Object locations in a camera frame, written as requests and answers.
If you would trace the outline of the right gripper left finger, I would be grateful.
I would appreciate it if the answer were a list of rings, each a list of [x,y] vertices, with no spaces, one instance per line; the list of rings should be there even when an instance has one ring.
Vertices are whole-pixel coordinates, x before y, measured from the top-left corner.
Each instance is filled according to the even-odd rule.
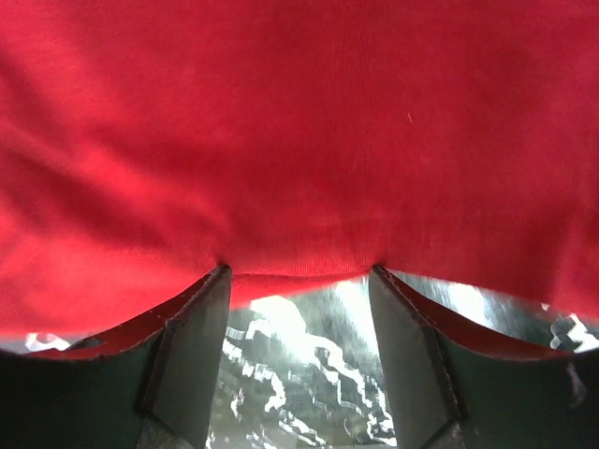
[[[2,352],[2,447],[137,448],[150,425],[204,447],[231,281],[220,266],[64,351]]]

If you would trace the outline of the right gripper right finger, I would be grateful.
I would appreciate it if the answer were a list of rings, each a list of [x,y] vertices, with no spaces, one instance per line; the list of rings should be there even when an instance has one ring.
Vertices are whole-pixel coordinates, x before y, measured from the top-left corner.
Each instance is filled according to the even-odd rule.
[[[598,353],[482,326],[375,267],[369,299],[401,448],[594,448]]]

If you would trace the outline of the dark red t-shirt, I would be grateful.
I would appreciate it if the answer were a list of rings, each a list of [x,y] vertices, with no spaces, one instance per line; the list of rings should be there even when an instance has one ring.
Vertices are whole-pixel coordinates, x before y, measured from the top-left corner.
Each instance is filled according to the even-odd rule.
[[[1,332],[398,271],[598,312],[594,1],[5,1]]]

